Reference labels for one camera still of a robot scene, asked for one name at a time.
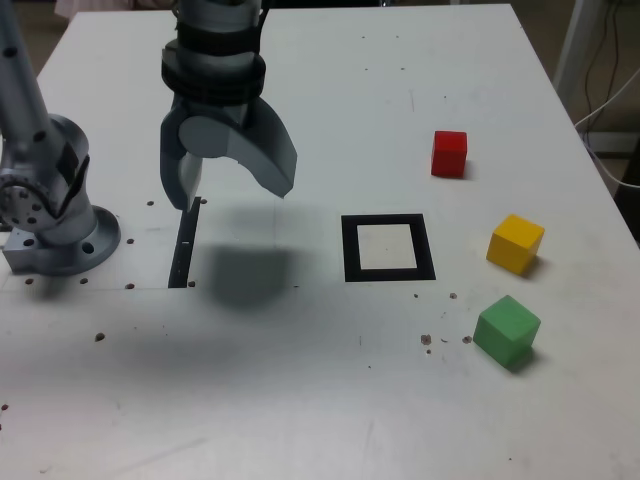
wooden block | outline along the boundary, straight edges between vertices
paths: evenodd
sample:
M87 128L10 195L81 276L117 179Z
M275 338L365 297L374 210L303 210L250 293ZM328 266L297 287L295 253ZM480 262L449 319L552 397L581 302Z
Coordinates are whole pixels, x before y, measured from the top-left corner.
M473 341L505 368L531 354L540 319L509 295L480 314Z
M538 253L544 228L509 215L491 236L487 260L517 275L526 273Z
M462 178L467 161L467 134L436 132L431 154L431 175Z

black band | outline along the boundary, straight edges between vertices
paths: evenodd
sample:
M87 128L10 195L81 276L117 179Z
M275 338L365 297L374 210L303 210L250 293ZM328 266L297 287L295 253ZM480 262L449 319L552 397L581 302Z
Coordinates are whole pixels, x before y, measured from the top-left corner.
M162 79L174 93L189 100L207 105L243 105L262 93L267 66L260 55L256 55L251 72L242 79L220 81L211 77L200 77L182 69L175 52L165 48L162 54Z
M262 27L269 14L272 0L265 0L258 25L239 32L215 33L192 27L178 18L178 42L184 48L205 55L227 57L240 53L260 53Z

white table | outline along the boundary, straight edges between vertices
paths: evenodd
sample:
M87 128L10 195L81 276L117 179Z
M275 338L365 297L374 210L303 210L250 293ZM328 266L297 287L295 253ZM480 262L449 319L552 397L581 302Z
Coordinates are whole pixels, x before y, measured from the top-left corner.
M170 13L80 14L40 77L123 243L66 281L3 263L0 478L640 476L640 255L509 6L273 11L295 188L209 160L197 285L167 290L174 35ZM468 179L429 175L436 129L468 132ZM547 229L529 279L484 259L512 212ZM340 216L362 213L422 213L437 280L346 284ZM461 341L505 294L542 319L517 375Z

